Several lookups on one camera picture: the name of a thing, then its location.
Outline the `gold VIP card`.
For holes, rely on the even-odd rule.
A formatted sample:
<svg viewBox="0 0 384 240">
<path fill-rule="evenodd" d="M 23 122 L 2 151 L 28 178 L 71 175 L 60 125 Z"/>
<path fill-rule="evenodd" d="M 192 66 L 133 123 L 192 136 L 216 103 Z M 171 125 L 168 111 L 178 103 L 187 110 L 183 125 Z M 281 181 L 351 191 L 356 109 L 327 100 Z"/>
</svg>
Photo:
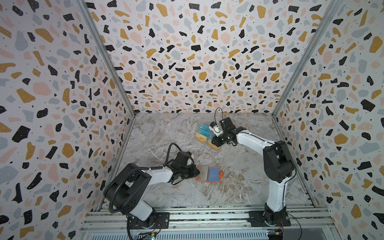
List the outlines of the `gold VIP card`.
<svg viewBox="0 0 384 240">
<path fill-rule="evenodd" d="M 208 138 L 200 133 L 196 133 L 195 140 L 205 145 Z"/>
<path fill-rule="evenodd" d="M 210 147 L 211 149 L 214 149 L 216 151 L 220 150 L 220 147 L 215 146 L 212 142 L 208 142 L 208 147 Z"/>
</svg>

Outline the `orange card wallet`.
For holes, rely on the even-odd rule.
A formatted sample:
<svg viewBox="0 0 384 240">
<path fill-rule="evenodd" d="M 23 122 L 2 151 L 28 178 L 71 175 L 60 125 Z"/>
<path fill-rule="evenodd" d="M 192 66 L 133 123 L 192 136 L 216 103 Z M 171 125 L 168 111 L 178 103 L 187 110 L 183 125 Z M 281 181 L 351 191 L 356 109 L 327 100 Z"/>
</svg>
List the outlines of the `orange card wallet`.
<svg viewBox="0 0 384 240">
<path fill-rule="evenodd" d="M 221 167 L 198 165 L 197 169 L 200 171 L 200 173 L 195 177 L 197 182 L 219 184 L 224 176 Z"/>
</svg>

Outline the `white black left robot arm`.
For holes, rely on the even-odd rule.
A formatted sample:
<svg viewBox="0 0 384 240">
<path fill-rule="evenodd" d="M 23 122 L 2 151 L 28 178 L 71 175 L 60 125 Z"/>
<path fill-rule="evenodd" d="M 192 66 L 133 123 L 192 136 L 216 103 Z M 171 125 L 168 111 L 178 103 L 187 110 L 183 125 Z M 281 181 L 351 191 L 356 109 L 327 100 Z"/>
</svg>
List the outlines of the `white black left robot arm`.
<svg viewBox="0 0 384 240">
<path fill-rule="evenodd" d="M 199 174 L 192 154 L 180 151 L 173 160 L 166 157 L 162 166 L 139 167 L 133 163 L 128 164 L 106 187 L 104 197 L 109 201 L 111 214 L 121 213 L 152 223 L 156 211 L 142 200 L 147 187 L 163 183 L 176 185 Z"/>
</svg>

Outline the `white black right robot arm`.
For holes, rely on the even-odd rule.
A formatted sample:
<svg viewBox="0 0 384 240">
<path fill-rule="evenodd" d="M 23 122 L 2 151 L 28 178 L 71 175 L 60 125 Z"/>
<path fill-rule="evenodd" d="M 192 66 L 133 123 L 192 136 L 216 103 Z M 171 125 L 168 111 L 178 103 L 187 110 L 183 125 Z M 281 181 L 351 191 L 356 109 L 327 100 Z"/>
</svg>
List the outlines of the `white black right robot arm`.
<svg viewBox="0 0 384 240">
<path fill-rule="evenodd" d="M 265 203 L 264 222 L 269 226 L 280 223 L 287 216 L 287 185 L 297 173 L 287 144 L 274 142 L 257 136 L 244 127 L 236 127 L 230 118 L 211 122 L 209 126 L 214 137 L 212 144 L 221 147 L 224 144 L 243 145 L 263 157 L 264 172 L 269 178 L 269 195 Z"/>
</svg>

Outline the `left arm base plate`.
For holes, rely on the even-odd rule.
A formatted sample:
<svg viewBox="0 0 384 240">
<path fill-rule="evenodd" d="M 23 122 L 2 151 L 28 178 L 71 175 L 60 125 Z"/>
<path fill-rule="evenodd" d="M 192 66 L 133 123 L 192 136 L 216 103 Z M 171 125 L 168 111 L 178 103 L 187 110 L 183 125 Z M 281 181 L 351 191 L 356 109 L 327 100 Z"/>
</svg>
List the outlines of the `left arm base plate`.
<svg viewBox="0 0 384 240">
<path fill-rule="evenodd" d="M 129 217 L 130 230 L 149 230 L 149 229 L 168 229 L 170 223 L 170 213 L 152 213 L 146 220 L 137 217 Z"/>
</svg>

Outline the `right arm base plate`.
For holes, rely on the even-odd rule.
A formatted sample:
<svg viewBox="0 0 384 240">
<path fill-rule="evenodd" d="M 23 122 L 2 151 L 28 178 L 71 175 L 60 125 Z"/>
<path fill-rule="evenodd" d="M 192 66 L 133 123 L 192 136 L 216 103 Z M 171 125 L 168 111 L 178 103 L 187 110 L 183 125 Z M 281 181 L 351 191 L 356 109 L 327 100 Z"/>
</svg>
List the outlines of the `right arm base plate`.
<svg viewBox="0 0 384 240">
<path fill-rule="evenodd" d="M 290 227 L 291 221 L 286 209 L 279 212 L 250 211 L 248 222 L 252 227 Z"/>
</svg>

